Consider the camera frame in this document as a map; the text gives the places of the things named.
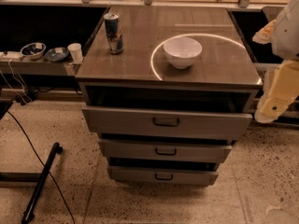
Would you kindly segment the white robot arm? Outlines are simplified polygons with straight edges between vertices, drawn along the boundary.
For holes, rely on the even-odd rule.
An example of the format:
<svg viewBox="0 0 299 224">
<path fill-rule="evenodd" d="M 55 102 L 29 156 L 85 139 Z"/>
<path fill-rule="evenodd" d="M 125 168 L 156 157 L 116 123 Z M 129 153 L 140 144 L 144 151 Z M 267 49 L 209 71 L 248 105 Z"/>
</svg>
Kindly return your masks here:
<svg viewBox="0 0 299 224">
<path fill-rule="evenodd" d="M 272 52 L 283 59 L 264 75 L 263 96 L 254 114 L 258 122 L 270 123 L 299 96 L 299 0 L 291 0 L 252 40 L 270 43 Z"/>
</svg>

